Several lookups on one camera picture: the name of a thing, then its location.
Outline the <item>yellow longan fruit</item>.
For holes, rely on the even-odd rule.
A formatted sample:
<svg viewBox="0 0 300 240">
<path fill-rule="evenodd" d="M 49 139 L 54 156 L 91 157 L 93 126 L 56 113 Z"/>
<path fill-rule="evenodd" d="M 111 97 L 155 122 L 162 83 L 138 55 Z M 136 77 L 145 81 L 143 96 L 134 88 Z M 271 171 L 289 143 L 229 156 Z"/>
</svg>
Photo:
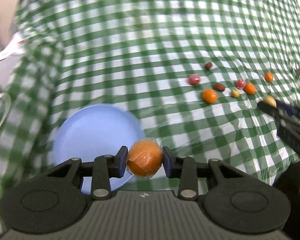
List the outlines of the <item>yellow longan fruit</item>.
<svg viewBox="0 0 300 240">
<path fill-rule="evenodd" d="M 265 96 L 264 99 L 263 99 L 263 102 L 267 103 L 267 104 L 269 104 L 269 105 L 271 105 L 275 108 L 277 107 L 277 103 L 276 103 L 275 98 L 270 96 L 270 95 Z"/>
</svg>

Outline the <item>small orange mandarin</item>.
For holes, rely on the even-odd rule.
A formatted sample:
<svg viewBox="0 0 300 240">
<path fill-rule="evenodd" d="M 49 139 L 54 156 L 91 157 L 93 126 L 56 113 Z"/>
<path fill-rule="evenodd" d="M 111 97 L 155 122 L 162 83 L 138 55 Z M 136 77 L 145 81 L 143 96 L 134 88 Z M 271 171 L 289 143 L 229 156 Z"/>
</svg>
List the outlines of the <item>small orange mandarin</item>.
<svg viewBox="0 0 300 240">
<path fill-rule="evenodd" d="M 254 95 L 256 93 L 256 87 L 252 83 L 246 83 L 244 91 L 249 95 Z"/>
</svg>

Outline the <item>small orange kumquat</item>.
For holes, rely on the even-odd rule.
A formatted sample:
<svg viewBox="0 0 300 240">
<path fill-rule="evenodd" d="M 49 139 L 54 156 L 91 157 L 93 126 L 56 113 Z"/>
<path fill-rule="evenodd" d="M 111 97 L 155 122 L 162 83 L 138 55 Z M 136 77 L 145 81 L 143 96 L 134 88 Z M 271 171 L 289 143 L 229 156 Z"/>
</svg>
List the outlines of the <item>small orange kumquat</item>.
<svg viewBox="0 0 300 240">
<path fill-rule="evenodd" d="M 264 75 L 264 79 L 265 79 L 267 82 L 271 83 L 271 82 L 273 81 L 273 79 L 274 79 L 274 76 L 273 76 L 273 74 L 271 74 L 270 72 L 267 72 L 267 73 Z"/>
</svg>

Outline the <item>orange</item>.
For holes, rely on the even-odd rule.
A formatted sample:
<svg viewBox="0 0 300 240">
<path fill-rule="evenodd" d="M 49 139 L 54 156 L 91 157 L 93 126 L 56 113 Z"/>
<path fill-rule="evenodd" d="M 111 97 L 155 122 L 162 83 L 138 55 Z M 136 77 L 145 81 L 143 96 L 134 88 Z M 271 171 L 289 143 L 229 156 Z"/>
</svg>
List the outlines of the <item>orange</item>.
<svg viewBox="0 0 300 240">
<path fill-rule="evenodd" d="M 136 141 L 126 158 L 128 173 L 145 179 L 153 177 L 162 162 L 163 150 L 155 138 L 141 138 Z"/>
</svg>

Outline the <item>small yellow longan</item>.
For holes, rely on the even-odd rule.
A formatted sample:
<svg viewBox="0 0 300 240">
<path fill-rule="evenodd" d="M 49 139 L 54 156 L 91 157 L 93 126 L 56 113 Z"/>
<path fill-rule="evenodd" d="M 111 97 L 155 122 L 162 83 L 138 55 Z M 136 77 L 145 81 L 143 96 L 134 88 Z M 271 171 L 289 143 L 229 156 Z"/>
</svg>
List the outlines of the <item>small yellow longan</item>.
<svg viewBox="0 0 300 240">
<path fill-rule="evenodd" d="M 237 90 L 237 89 L 233 89 L 233 90 L 231 91 L 231 96 L 232 96 L 233 98 L 238 98 L 240 95 L 241 95 L 241 94 L 240 94 L 240 91 Z"/>
</svg>

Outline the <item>red plum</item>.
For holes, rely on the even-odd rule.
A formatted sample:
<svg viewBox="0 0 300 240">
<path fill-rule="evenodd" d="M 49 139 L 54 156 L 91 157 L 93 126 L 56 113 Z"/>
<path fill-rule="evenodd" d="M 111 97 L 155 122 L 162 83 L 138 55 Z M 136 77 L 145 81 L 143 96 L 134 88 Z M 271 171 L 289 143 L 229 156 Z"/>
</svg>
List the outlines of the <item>red plum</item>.
<svg viewBox="0 0 300 240">
<path fill-rule="evenodd" d="M 192 86 L 200 84 L 200 76 L 197 74 L 192 74 L 188 77 L 188 82 Z"/>
<path fill-rule="evenodd" d="M 235 83 L 235 86 L 237 89 L 244 89 L 245 88 L 245 80 L 244 79 L 238 79 Z"/>
</svg>

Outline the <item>bare orange mandarin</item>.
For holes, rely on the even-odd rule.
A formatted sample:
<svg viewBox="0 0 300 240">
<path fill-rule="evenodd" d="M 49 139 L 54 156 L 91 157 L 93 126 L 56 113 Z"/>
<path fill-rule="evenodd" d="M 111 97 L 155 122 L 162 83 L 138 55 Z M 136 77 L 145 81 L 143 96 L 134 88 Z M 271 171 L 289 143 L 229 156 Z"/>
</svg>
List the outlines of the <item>bare orange mandarin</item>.
<svg viewBox="0 0 300 240">
<path fill-rule="evenodd" d="M 218 100 L 218 95 L 213 89 L 205 89 L 201 92 L 202 100 L 206 103 L 213 104 Z"/>
</svg>

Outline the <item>dark red jujube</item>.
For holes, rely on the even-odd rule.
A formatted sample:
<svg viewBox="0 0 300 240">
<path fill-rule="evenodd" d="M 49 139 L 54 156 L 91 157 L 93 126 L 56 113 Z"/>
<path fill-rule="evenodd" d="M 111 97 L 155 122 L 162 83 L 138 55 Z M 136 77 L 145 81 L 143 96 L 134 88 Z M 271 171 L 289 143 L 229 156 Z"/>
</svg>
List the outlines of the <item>dark red jujube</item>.
<svg viewBox="0 0 300 240">
<path fill-rule="evenodd" d="M 211 69 L 212 68 L 212 63 L 211 62 L 208 62 L 204 65 L 204 68 L 205 69 Z"/>
<path fill-rule="evenodd" d="M 225 90 L 225 86 L 221 83 L 215 83 L 213 88 L 218 92 L 223 92 Z"/>
</svg>

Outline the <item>light blue round plate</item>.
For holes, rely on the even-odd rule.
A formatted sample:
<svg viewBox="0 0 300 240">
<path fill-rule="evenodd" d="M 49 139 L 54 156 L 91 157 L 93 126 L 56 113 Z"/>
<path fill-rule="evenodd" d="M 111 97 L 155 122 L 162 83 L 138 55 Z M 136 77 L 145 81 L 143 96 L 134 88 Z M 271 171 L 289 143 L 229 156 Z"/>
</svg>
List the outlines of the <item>light blue round plate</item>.
<svg viewBox="0 0 300 240">
<path fill-rule="evenodd" d="M 115 156 L 122 146 L 131 146 L 145 137 L 139 120 L 113 105 L 85 107 L 59 128 L 52 147 L 54 165 L 79 158 L 93 162 L 103 155 Z"/>
</svg>

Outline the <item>green white checkered cloth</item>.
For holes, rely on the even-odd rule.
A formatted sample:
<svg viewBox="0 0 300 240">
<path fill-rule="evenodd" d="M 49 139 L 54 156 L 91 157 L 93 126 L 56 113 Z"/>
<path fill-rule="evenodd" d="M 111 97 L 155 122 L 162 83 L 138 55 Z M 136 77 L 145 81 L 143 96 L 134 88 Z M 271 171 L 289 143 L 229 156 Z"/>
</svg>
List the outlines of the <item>green white checkered cloth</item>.
<svg viewBox="0 0 300 240">
<path fill-rule="evenodd" d="M 266 183 L 298 159 L 256 109 L 267 94 L 300 103 L 297 0 L 19 0 L 16 22 L 25 53 L 5 89 L 6 119 L 0 104 L 0 196 L 52 164 L 61 124 L 97 103 L 133 113 L 176 154 L 218 158 Z M 233 98 L 238 79 L 256 93 Z"/>
</svg>

